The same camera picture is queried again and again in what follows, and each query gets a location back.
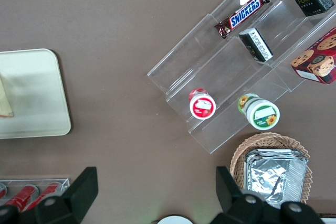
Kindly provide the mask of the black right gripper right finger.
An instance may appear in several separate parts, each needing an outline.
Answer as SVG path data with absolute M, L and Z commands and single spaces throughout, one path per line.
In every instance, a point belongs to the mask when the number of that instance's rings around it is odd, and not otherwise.
M 303 203 L 287 201 L 277 209 L 258 196 L 243 194 L 225 166 L 216 167 L 216 195 L 223 212 L 211 223 L 323 223 Z

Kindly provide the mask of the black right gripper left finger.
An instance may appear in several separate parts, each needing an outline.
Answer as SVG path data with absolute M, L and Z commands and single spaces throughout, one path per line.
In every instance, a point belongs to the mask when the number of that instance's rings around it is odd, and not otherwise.
M 81 223 L 97 195 L 97 168 L 86 167 L 61 196 L 49 196 L 31 210 L 1 206 L 1 223 Z

